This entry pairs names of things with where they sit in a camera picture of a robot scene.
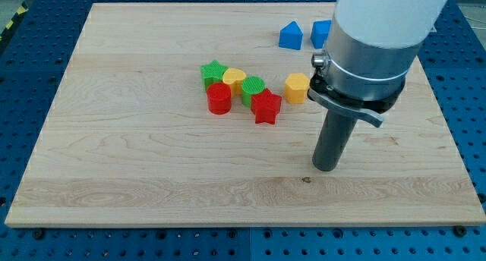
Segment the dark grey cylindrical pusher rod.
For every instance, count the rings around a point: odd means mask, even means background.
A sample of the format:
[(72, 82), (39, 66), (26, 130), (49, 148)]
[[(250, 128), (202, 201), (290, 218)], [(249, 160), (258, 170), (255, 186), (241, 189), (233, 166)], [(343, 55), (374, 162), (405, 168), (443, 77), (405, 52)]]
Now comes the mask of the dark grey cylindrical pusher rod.
[(338, 164), (357, 120), (328, 111), (312, 156), (314, 166), (332, 171)]

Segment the black clamp with grey lever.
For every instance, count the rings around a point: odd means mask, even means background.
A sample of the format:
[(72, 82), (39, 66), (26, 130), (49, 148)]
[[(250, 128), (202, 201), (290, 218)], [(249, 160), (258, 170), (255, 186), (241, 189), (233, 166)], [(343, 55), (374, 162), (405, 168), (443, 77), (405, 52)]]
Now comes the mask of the black clamp with grey lever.
[(338, 115), (363, 120), (380, 127), (384, 121), (382, 113), (393, 107), (404, 86), (402, 83), (396, 92), (386, 98), (363, 101), (338, 93), (324, 80), (322, 71), (315, 71), (311, 78), (308, 98)]

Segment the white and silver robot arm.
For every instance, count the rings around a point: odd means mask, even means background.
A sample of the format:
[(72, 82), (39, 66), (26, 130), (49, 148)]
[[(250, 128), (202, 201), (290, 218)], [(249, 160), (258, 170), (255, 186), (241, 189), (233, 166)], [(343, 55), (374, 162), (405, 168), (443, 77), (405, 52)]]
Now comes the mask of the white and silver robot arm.
[(332, 171), (359, 120), (383, 123), (447, 0), (337, 0), (308, 98), (327, 109), (312, 162)]

